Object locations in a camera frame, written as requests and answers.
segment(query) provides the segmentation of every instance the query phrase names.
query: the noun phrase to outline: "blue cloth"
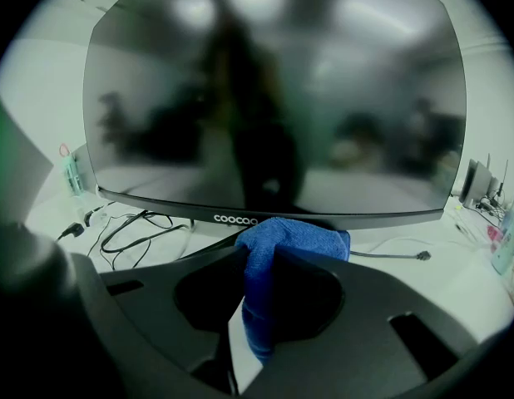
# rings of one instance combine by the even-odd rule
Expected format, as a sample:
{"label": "blue cloth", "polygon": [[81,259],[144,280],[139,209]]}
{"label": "blue cloth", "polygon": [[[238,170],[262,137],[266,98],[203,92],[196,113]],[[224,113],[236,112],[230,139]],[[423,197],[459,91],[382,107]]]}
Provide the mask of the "blue cloth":
{"label": "blue cloth", "polygon": [[252,352],[266,363],[274,348],[271,269],[275,246],[302,249],[347,262],[349,234],[274,217],[240,234],[235,244],[250,250],[244,273],[242,318]]}

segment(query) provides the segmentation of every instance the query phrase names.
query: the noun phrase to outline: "coocaa logo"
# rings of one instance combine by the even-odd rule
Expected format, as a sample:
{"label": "coocaa logo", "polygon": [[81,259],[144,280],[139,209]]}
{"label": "coocaa logo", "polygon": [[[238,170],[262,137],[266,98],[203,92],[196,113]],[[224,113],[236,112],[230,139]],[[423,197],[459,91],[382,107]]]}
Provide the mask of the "coocaa logo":
{"label": "coocaa logo", "polygon": [[233,216],[220,216],[215,214],[214,219],[217,222],[224,222],[224,223],[239,223],[239,224],[258,224],[259,222],[257,219],[248,219],[247,217],[233,217]]}

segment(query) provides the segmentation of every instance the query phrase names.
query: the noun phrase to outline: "white desk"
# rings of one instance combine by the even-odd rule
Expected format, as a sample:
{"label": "white desk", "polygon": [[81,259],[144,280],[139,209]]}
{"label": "white desk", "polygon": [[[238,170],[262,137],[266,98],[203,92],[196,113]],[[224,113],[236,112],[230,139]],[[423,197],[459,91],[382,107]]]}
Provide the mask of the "white desk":
{"label": "white desk", "polygon": [[[90,207],[87,206],[88,209],[93,209],[101,203],[94,195],[88,195],[86,200],[91,203]],[[351,247],[356,251],[370,252],[376,245],[388,241],[381,244],[374,253],[415,254],[428,250],[432,255],[430,260],[351,256],[350,262],[384,271],[405,282],[451,314],[481,342],[511,322],[514,307],[501,280],[490,265],[487,221],[470,210],[457,210],[458,206],[458,201],[451,198],[447,202],[444,216],[435,222],[350,232]],[[62,197],[50,199],[32,209],[27,218],[27,227],[56,238],[73,221],[73,213],[68,207],[67,200]],[[123,204],[114,204],[107,208],[107,213],[113,216],[135,214],[139,211],[140,209]],[[112,220],[106,232],[110,232],[123,220],[124,218]],[[188,224],[186,219],[173,220],[175,224]],[[455,226],[456,222],[466,226],[475,239],[471,241],[459,232]],[[80,237],[64,238],[60,244],[68,251],[87,254],[102,228],[100,225],[88,228]],[[188,241],[184,255],[203,249],[240,229],[223,224],[196,222],[195,231]],[[156,231],[158,229],[146,221],[137,220],[129,228],[121,231],[121,234],[111,241],[111,246],[116,248]],[[187,235],[186,229],[180,229],[155,239],[140,266],[173,261],[185,245]],[[116,262],[116,268],[130,268],[142,255],[146,244],[123,253]],[[111,270],[107,262],[100,257],[99,246],[93,249],[91,259],[99,272]],[[240,390],[243,391],[259,372],[260,363],[253,357],[245,341],[240,310],[230,321],[230,341],[235,375]]]}

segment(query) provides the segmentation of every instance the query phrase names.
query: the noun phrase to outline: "monitor screen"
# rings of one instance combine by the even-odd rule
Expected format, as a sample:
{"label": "monitor screen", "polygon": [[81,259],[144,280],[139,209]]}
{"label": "monitor screen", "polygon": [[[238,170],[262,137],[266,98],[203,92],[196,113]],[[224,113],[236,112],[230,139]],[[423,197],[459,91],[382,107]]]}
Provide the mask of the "monitor screen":
{"label": "monitor screen", "polygon": [[466,120],[438,0],[120,0],[83,104],[103,190],[272,214],[442,209]]}

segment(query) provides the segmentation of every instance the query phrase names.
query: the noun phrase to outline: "desk surface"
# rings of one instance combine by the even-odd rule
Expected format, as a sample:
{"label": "desk surface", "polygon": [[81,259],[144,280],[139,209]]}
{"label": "desk surface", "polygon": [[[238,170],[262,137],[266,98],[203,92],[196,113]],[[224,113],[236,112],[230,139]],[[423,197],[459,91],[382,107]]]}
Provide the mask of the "desk surface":
{"label": "desk surface", "polygon": [[[90,194],[86,194],[83,199],[83,207],[86,210],[93,209],[104,202]],[[487,221],[479,214],[467,209],[459,209],[459,207],[458,201],[451,198],[440,220],[395,228],[350,232],[351,247],[356,251],[415,254],[428,250],[432,255],[430,260],[423,262],[411,259],[371,259],[351,256],[350,262],[384,271],[405,282],[451,314],[480,342],[511,322],[514,317],[514,307],[490,264]],[[112,216],[136,214],[140,211],[118,203],[107,207],[106,210]],[[56,238],[74,221],[74,218],[75,212],[71,206],[71,199],[58,196],[34,207],[28,215],[26,225],[34,232]],[[112,220],[106,233],[123,220],[124,218]],[[189,223],[187,219],[173,218],[173,220],[174,224]],[[456,223],[465,226],[470,234],[461,233],[456,228]],[[60,241],[60,244],[70,252],[87,254],[103,227],[104,224],[92,226],[80,237],[66,237]],[[168,263],[180,254],[194,253],[241,229],[237,226],[196,222],[195,230],[190,237],[188,229],[180,229],[152,241],[151,248],[142,259],[140,266]],[[146,221],[137,220],[122,230],[111,241],[111,246],[118,248],[158,231],[158,228]],[[140,258],[146,246],[147,243],[144,243],[122,253],[115,264],[116,269],[130,268]],[[90,257],[99,272],[111,270],[109,264],[101,258],[99,245],[93,249]],[[245,341],[240,310],[230,322],[230,340],[235,375],[239,380],[240,390],[243,391],[259,371],[260,364],[251,354]]]}

